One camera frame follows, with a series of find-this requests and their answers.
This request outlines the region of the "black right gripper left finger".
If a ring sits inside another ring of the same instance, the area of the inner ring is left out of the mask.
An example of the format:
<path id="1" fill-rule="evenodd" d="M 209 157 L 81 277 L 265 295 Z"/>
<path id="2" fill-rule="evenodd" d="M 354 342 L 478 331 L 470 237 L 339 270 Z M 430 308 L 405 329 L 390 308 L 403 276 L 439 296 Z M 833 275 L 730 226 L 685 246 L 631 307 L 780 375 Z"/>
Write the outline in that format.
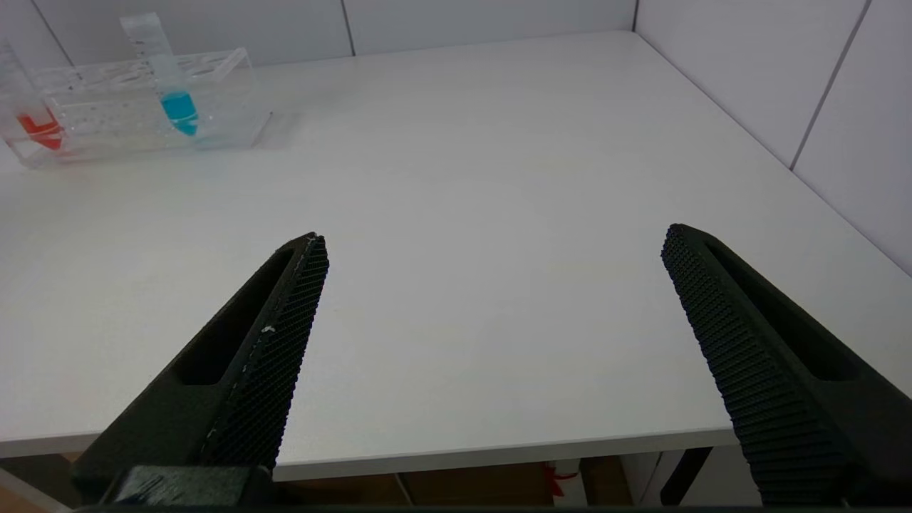
<path id="1" fill-rule="evenodd" d="M 273 470 L 328 270 L 318 234 L 277 248 L 82 452 L 82 497 L 137 465 Z"/>

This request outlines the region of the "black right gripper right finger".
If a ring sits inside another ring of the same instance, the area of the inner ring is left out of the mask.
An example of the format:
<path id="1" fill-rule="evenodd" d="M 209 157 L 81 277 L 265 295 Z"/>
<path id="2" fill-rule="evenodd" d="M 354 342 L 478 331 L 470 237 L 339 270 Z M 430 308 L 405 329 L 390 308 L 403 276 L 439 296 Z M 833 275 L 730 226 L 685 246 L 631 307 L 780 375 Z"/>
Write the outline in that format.
<path id="1" fill-rule="evenodd" d="M 707 232 L 661 259 L 765 506 L 909 506 L 902 390 Z"/>

